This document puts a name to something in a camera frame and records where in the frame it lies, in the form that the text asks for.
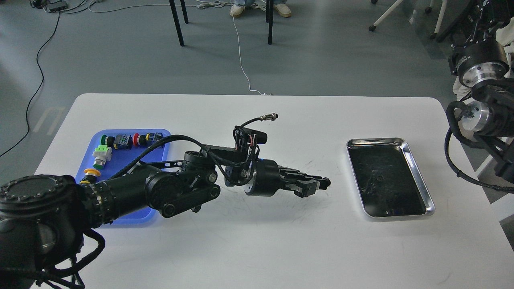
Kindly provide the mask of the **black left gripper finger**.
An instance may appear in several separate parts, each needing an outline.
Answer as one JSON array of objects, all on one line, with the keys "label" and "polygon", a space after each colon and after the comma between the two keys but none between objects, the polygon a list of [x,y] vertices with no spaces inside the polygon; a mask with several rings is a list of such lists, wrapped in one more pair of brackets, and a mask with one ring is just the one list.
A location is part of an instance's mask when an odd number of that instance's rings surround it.
[{"label": "black left gripper finger", "polygon": [[284,166],[279,166],[279,175],[283,177],[284,179],[288,179],[290,181],[318,181],[319,182],[319,188],[318,189],[324,189],[324,181],[323,176],[318,175],[309,175],[305,172],[301,172],[297,169],[292,169]]},{"label": "black left gripper finger", "polygon": [[318,181],[294,181],[288,184],[288,189],[292,190],[294,194],[300,198],[314,195],[318,188]]}]

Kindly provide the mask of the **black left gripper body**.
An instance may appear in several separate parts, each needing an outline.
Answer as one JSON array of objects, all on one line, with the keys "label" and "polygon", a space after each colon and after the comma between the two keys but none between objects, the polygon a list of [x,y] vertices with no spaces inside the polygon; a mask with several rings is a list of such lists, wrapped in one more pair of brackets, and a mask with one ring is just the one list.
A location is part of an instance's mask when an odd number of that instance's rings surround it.
[{"label": "black left gripper body", "polygon": [[298,195],[300,188],[293,177],[299,170],[279,166],[269,159],[258,159],[252,163],[253,175],[244,185],[244,192],[249,196],[273,196],[277,190],[290,190]]}]

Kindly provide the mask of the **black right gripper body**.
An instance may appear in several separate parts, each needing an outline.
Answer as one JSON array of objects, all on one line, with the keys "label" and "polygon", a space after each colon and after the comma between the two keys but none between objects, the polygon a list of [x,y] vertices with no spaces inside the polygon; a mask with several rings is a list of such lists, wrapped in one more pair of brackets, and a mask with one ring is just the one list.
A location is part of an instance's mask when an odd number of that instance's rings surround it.
[{"label": "black right gripper body", "polygon": [[509,68],[503,46],[493,38],[460,47],[457,65],[457,79],[468,88],[486,80],[500,80]]}]

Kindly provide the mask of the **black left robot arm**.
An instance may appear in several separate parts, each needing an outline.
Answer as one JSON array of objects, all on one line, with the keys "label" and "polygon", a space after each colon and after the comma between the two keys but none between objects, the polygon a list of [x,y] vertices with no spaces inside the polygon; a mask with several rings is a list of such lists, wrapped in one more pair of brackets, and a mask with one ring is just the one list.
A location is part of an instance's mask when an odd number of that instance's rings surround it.
[{"label": "black left robot arm", "polygon": [[1,287],[29,289],[34,283],[83,289],[79,272],[101,254],[105,239],[95,228],[145,207],[171,218],[216,199],[217,174],[228,187],[253,196],[277,190],[309,197],[327,189],[328,178],[308,175],[259,157],[267,134],[248,128],[274,121],[276,113],[233,129],[233,147],[211,146],[184,135],[143,141],[147,148],[111,178],[98,171],[81,181],[70,175],[32,175],[1,186]]}]

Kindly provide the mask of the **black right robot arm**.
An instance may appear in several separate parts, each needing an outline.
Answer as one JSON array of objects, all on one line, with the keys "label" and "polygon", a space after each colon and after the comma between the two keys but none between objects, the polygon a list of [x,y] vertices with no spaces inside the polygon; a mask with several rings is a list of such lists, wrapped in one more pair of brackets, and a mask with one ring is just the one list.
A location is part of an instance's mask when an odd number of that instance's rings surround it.
[{"label": "black right robot arm", "polygon": [[445,135],[444,152],[457,177],[474,185],[500,192],[513,193],[513,186],[492,185],[466,175],[449,156],[449,143],[455,137],[460,143],[487,151],[496,162],[494,174],[513,183],[514,105],[513,78],[504,46],[496,40],[496,32],[507,27],[512,19],[508,0],[472,0],[454,21],[456,33],[464,42],[452,44],[449,67],[461,85],[469,89],[464,100],[453,101],[446,108],[449,129]]}]

